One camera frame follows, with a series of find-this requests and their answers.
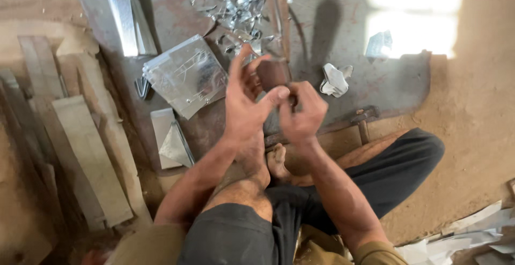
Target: hand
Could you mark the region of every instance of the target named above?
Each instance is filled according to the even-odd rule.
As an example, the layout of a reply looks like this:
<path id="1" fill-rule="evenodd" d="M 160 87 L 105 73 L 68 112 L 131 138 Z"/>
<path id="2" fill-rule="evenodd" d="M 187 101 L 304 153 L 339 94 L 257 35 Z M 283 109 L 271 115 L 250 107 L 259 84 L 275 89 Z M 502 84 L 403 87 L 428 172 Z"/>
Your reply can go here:
<path id="1" fill-rule="evenodd" d="M 269 56 L 255 59 L 242 67 L 245 58 L 250 55 L 249 44 L 243 45 L 241 52 L 232 60 L 229 67 L 229 84 L 226 93 L 226 129 L 224 136 L 237 144 L 255 135 L 263 127 L 266 118 L 275 106 L 289 96 L 288 88 L 275 87 L 260 102 L 255 102 L 257 92 L 262 89 L 253 88 L 256 82 L 255 70 L 262 60 Z"/>
<path id="2" fill-rule="evenodd" d="M 302 111 L 292 113 L 288 101 L 281 103 L 279 116 L 283 135 L 296 146 L 317 141 L 315 134 L 322 124 L 328 104 L 307 81 L 292 83 L 290 90 L 297 95 Z"/>

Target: sleeve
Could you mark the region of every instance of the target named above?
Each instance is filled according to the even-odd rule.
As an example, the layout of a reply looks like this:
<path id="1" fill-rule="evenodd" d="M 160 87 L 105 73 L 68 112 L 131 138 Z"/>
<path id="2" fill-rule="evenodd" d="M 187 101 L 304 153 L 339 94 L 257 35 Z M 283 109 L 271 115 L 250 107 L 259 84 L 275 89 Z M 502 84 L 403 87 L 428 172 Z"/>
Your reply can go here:
<path id="1" fill-rule="evenodd" d="M 408 265 L 392 245 L 385 242 L 369 242 L 361 246 L 355 256 L 356 265 Z"/>
<path id="2" fill-rule="evenodd" d="M 152 225 L 122 239 L 106 265 L 175 265 L 185 236 L 180 225 Z"/>

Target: hammer head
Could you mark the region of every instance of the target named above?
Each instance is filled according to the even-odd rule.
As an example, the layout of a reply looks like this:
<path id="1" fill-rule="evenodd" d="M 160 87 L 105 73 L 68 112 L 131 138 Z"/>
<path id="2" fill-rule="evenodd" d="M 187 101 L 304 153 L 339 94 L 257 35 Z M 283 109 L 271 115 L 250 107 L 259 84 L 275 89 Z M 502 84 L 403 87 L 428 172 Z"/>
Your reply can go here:
<path id="1" fill-rule="evenodd" d="M 357 123 L 370 117 L 379 118 L 379 108 L 377 106 L 369 106 L 366 109 L 357 110 L 356 116 L 351 119 L 351 123 Z"/>

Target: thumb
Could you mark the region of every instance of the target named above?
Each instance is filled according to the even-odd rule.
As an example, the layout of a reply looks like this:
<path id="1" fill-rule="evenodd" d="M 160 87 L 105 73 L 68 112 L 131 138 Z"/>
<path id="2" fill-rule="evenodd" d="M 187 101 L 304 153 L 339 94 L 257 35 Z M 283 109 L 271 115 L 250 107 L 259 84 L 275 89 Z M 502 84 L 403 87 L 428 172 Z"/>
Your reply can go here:
<path id="1" fill-rule="evenodd" d="M 263 99 L 257 103 L 259 114 L 265 119 L 272 109 L 284 102 L 289 96 L 289 89 L 285 86 L 278 86 L 270 90 Z"/>

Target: black pants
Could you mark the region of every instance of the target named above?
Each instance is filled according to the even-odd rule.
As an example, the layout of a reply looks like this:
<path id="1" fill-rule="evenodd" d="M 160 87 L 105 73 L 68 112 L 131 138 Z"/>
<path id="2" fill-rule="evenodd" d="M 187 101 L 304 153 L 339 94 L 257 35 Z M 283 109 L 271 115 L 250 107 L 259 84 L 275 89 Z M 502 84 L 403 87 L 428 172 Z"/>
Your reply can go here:
<path id="1" fill-rule="evenodd" d="M 368 162 L 345 171 L 381 218 L 419 187 L 443 151 L 440 139 L 416 128 Z M 301 224 L 328 235 L 338 233 L 314 186 L 285 185 L 265 193 L 274 208 L 272 223 L 251 207 L 218 205 L 197 217 L 178 264 L 292 264 Z"/>

